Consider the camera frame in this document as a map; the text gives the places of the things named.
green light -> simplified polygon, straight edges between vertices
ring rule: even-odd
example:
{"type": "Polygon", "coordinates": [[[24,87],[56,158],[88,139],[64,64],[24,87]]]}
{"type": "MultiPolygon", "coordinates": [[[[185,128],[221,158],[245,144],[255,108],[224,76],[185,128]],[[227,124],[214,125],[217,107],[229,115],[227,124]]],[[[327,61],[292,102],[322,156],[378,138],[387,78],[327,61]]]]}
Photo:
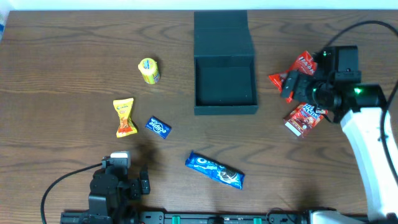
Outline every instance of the green light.
{"type": "Polygon", "coordinates": [[[360,93],[362,92],[362,89],[360,89],[360,88],[354,88],[354,92],[355,92],[356,94],[360,94],[360,93]]]}

blue wrapper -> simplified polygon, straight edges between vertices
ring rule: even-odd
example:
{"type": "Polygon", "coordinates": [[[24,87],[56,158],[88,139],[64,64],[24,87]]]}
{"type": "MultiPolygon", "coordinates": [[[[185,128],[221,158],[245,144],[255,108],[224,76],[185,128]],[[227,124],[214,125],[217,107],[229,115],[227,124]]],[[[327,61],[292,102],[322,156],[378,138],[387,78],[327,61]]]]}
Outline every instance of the blue wrapper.
{"type": "Polygon", "coordinates": [[[160,120],[158,120],[157,118],[155,118],[154,116],[152,116],[147,124],[145,125],[145,127],[147,129],[152,130],[153,132],[155,132],[156,134],[160,135],[162,138],[166,139],[167,136],[170,134],[170,132],[172,131],[172,128],[161,122],[160,120]]]}
{"type": "Polygon", "coordinates": [[[201,172],[215,181],[224,183],[226,185],[243,189],[244,174],[236,170],[231,170],[223,165],[191,152],[189,158],[185,161],[185,165],[191,169],[201,172]]]}

red wrapper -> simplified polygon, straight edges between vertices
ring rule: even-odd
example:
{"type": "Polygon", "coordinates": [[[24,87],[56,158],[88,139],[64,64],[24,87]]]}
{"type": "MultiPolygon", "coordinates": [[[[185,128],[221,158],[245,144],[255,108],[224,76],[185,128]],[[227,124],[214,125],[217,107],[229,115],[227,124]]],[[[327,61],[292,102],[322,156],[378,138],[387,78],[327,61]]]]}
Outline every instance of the red wrapper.
{"type": "MultiPolygon", "coordinates": [[[[288,70],[286,70],[285,72],[269,75],[268,77],[271,80],[271,82],[278,88],[279,92],[282,92],[282,85],[289,71],[298,70],[308,75],[313,75],[316,69],[317,69],[317,64],[313,61],[313,58],[310,55],[310,53],[305,51],[296,58],[296,61],[293,63],[292,66],[290,66],[288,70]]],[[[292,97],[293,97],[293,92],[290,94],[288,98],[286,98],[286,102],[290,103],[293,100],[292,97]]]]}
{"type": "Polygon", "coordinates": [[[284,119],[285,126],[296,136],[304,137],[323,119],[321,114],[328,114],[328,111],[317,110],[314,112],[313,106],[301,103],[284,119]]]}

dark green box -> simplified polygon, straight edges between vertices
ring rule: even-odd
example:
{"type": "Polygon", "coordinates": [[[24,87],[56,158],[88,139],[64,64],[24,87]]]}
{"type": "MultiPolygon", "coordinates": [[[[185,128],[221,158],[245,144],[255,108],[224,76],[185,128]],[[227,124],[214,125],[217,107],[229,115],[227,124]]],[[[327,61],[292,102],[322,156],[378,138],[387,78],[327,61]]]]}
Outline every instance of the dark green box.
{"type": "Polygon", "coordinates": [[[195,115],[254,114],[254,47],[246,11],[199,11],[195,21],[195,115]]]}

wood grain surface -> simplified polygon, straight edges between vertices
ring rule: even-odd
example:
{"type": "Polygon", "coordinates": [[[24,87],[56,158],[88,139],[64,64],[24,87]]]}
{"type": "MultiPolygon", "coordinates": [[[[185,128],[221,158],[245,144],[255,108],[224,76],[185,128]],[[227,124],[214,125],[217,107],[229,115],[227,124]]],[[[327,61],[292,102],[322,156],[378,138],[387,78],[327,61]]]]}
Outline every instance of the wood grain surface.
{"type": "MultiPolygon", "coordinates": [[[[319,50],[339,30],[368,19],[398,27],[396,11],[249,11],[256,49],[256,115],[194,116],[193,12],[13,11],[0,44],[0,223],[39,223],[45,189],[67,172],[132,153],[132,172],[149,165],[142,201],[170,212],[254,212],[272,207],[334,207],[366,213],[361,177],[339,125],[321,122],[296,138],[282,118],[287,104],[268,75],[304,50],[319,50]],[[162,78],[144,82],[138,63],[158,61],[162,78]],[[139,133],[116,138],[112,101],[134,97],[139,133]],[[166,140],[144,126],[156,116],[166,140]],[[244,190],[186,168],[194,150],[246,174],[244,190]]],[[[358,44],[363,82],[388,96],[398,77],[398,41],[383,27],[360,27],[336,45],[358,44]]],[[[398,104],[391,108],[398,131],[398,104]]],[[[88,208],[95,170],[69,177],[49,194],[49,223],[88,208]]]]}

